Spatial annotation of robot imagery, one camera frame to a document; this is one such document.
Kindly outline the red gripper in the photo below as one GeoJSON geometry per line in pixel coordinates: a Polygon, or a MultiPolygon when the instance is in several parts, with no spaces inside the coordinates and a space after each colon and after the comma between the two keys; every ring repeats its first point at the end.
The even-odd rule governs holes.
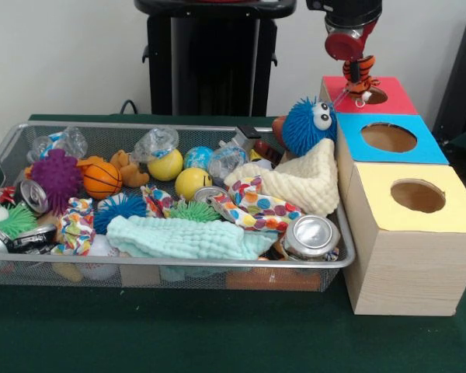
{"type": "Polygon", "coordinates": [[[349,63],[350,81],[356,84],[360,81],[360,64],[368,36],[373,32],[377,21],[363,26],[343,27],[326,23],[328,36],[325,40],[325,50],[337,61],[349,63]]]}

